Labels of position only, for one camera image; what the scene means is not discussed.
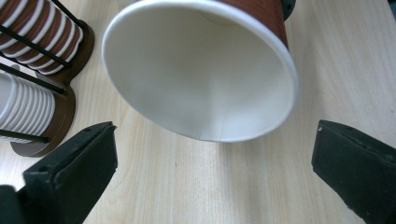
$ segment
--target light wood surface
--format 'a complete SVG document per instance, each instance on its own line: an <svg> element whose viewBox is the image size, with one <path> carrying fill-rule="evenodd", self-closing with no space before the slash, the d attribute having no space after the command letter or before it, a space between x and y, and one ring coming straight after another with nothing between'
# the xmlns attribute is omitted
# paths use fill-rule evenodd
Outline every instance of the light wood surface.
<svg viewBox="0 0 396 224"><path fill-rule="evenodd" d="M364 223L310 162L320 119L396 147L396 23L386 0L297 0L286 22L297 105L276 131L236 144L191 140L136 113L101 61L102 36L123 1L63 2L96 34L72 83L78 106L66 139L103 121L119 127L119 168L85 223ZM21 188L37 160L1 142L0 184Z"/></svg>

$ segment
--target stacked paper cup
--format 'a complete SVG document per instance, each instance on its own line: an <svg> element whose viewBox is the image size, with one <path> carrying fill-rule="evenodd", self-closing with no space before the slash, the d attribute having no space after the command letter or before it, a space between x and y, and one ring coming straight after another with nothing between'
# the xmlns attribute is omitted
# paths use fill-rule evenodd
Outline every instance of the stacked paper cup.
<svg viewBox="0 0 396 224"><path fill-rule="evenodd" d="M12 32L70 62L83 38L82 30L49 0L0 0L0 23ZM0 51L43 75L63 66L0 33Z"/></svg>
<svg viewBox="0 0 396 224"><path fill-rule="evenodd" d="M47 130L55 111L55 98L34 83L0 74L0 129L40 136ZM30 141L0 137L17 143Z"/></svg>

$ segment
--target brown cup stack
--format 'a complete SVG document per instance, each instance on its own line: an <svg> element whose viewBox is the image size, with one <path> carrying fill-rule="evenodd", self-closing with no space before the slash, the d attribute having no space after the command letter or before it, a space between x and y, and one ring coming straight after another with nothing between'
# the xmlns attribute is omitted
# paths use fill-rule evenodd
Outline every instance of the brown cup stack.
<svg viewBox="0 0 396 224"><path fill-rule="evenodd" d="M49 0L0 0L0 23L66 62L73 59L83 38L82 30ZM1 33L0 51L43 75L55 74L63 68Z"/></svg>

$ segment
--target cup rim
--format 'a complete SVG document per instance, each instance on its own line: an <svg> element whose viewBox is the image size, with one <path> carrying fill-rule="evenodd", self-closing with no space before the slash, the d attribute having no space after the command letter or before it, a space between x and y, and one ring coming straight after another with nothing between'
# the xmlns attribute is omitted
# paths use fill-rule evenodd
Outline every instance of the cup rim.
<svg viewBox="0 0 396 224"><path fill-rule="evenodd" d="M119 21L122 21L123 18L126 18L126 16L130 13L135 13L138 10L144 10L148 8L164 8L164 7L184 7L187 9L197 9L197 10L202 10L204 12L209 12L217 16L221 16L223 18L227 18L230 21L233 21L243 27L245 27L247 30L249 30L251 33L253 33L255 36L257 36L259 39L264 41L268 47L274 52L274 54L278 57L278 59L281 61L283 68L285 69L288 78L290 79L291 83L293 84L292 87L293 89L290 90L292 92L292 99L290 100L289 104L285 106L285 111L281 116L279 116L279 120L277 122L274 122L273 125L268 126L263 128L261 132L256 132L255 134L252 135L243 135L240 137L233 137L232 139L225 139L222 136L220 138L211 138L211 139L205 139L205 138L197 138L196 136L191 136L188 133L180 133L176 132L174 130L168 129L167 127L164 127L165 129L173 132L173 133L178 133L193 139L198 139L202 141L208 141L208 142L241 142L241 141L247 141L250 139L257 138L259 136L265 135L276 128L278 128L289 116L291 113L291 110L294 108L294 105L297 100L298 96L298 91L299 91L299 81L298 81L298 75L297 75L297 70L294 66L294 62L290 56L289 51L285 47L285 45L282 43L282 41L272 32L270 31L264 24L260 23L257 21L255 18L244 12L243 10L237 8L237 7L232 7L227 4L218 2L218 1L196 1L196 0L145 0L145 1L139 1L132 3L128 7L124 8L119 14L116 15L116 17L111 21L111 23L108 25L106 28L103 42L102 42L102 60L105 64L106 72L107 75L109 76L109 79L117 92L121 95L121 97L129 104L129 100L127 99L127 96L124 96L122 93L122 90L116 85L116 82L114 80L114 74L110 71L108 66L107 66L107 47L106 47L106 42L110 38L110 35L117 27Z"/></svg>

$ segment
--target paper cup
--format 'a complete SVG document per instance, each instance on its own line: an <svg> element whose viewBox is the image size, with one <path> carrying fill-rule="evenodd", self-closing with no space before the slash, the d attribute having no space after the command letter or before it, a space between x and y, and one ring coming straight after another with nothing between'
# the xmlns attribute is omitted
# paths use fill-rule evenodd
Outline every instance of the paper cup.
<svg viewBox="0 0 396 224"><path fill-rule="evenodd" d="M9 19L3 16L6 14L10 15ZM81 28L50 0L6 1L0 7L0 22L12 32L68 63L76 55L83 39ZM0 34L0 50L8 58L24 63L42 75L55 74L64 68L36 49L31 49L6 34Z"/></svg>
<svg viewBox="0 0 396 224"><path fill-rule="evenodd" d="M18 77L0 75L1 77L9 77L10 83L15 85L15 88L9 92L16 94L15 96L10 94L11 101L9 99L7 101L7 104L12 106L3 106L7 110L0 118L0 129L40 136L47 130L55 112L55 98L52 92ZM31 142L7 137L0 139L17 143Z"/></svg>
<svg viewBox="0 0 396 224"><path fill-rule="evenodd" d="M8 114L11 111L13 102L17 94L17 87L11 75L0 74L0 126L6 121Z"/></svg>
<svg viewBox="0 0 396 224"><path fill-rule="evenodd" d="M194 139L238 142L285 121L298 77L282 14L261 18L260 1L224 2L131 4L106 29L102 57L120 95L146 118Z"/></svg>

